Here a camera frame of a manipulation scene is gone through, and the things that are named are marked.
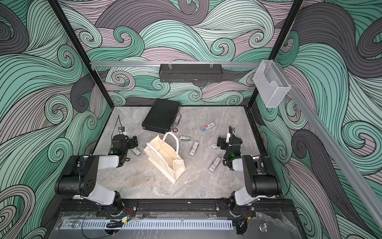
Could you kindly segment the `compass case white barcode label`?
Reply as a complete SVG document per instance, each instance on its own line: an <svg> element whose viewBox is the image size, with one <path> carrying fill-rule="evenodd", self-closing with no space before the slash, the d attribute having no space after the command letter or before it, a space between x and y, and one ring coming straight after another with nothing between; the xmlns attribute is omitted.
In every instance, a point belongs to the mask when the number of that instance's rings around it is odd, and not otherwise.
<svg viewBox="0 0 382 239"><path fill-rule="evenodd" d="M197 149L198 149L198 146L199 146L199 141L195 141L194 143L193 143L193 145L192 145L192 148L191 148L191 150L190 150L190 155L191 156L194 156L195 155L195 153L196 153L196 151L197 151Z"/></svg>

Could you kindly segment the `cream canvas tote bag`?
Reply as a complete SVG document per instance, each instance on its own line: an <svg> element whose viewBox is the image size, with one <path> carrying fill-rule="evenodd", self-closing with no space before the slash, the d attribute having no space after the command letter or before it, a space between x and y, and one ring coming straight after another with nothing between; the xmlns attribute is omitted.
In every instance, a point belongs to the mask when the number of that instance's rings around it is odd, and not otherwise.
<svg viewBox="0 0 382 239"><path fill-rule="evenodd" d="M165 142L169 135L175 139L176 149ZM153 140L146 143L144 152L148 156L148 160L173 184L186 170L184 160L179 156L179 140L172 132L165 133L163 138L157 135Z"/></svg>

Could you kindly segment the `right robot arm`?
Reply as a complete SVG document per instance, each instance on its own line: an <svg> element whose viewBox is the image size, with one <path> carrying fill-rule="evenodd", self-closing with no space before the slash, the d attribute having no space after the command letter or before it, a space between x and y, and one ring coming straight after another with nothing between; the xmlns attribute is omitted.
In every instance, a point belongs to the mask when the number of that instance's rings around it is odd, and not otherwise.
<svg viewBox="0 0 382 239"><path fill-rule="evenodd" d="M244 186L229 198L230 207L249 206L261 199L275 198L282 192L281 182L265 156L242 155L242 139L229 127L226 137L218 137L217 146L225 150L222 164L232 171L243 172Z"/></svg>

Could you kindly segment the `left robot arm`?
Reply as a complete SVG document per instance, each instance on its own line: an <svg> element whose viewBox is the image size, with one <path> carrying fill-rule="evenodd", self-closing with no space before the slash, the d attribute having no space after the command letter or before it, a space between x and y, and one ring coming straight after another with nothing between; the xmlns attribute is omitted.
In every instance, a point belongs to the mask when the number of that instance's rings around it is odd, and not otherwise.
<svg viewBox="0 0 382 239"><path fill-rule="evenodd" d="M132 138L117 134L111 139L108 155L72 155L62 170L55 192L67 197L87 199L100 206L123 207L120 193L106 189L96 182L100 170L119 168L129 161L127 153L138 146L136 136Z"/></svg>

